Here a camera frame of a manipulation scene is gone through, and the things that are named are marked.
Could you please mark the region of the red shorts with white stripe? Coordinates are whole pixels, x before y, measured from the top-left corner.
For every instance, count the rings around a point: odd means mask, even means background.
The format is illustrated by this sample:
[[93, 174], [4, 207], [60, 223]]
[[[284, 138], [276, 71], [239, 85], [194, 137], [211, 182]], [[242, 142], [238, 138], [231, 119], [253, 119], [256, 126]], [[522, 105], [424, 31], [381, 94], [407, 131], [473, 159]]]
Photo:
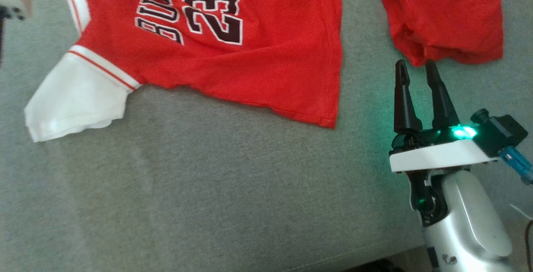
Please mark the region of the red shorts with white stripe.
[[381, 0], [394, 46], [414, 66], [453, 59], [466, 65], [504, 55], [501, 0]]

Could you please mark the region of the red basketball jersey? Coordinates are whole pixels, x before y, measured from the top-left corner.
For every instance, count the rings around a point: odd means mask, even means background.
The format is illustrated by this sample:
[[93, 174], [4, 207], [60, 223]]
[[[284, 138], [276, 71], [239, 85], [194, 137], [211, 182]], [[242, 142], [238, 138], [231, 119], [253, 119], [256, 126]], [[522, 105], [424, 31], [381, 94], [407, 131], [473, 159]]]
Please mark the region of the red basketball jersey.
[[341, 0], [67, 0], [78, 41], [25, 107], [34, 142], [102, 128], [143, 85], [335, 128]]

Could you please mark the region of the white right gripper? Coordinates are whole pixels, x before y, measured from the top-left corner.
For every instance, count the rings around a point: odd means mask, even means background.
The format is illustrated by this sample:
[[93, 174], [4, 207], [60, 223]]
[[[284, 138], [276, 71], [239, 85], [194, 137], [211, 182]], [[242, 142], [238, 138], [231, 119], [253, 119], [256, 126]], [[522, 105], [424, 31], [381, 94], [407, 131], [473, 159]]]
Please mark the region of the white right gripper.
[[[455, 127], [460, 120], [434, 60], [425, 63], [432, 93], [433, 128]], [[436, 170], [491, 162], [475, 142], [476, 130], [425, 130], [416, 116], [409, 86], [411, 79], [404, 60], [395, 65], [394, 132], [389, 163], [392, 172]]]

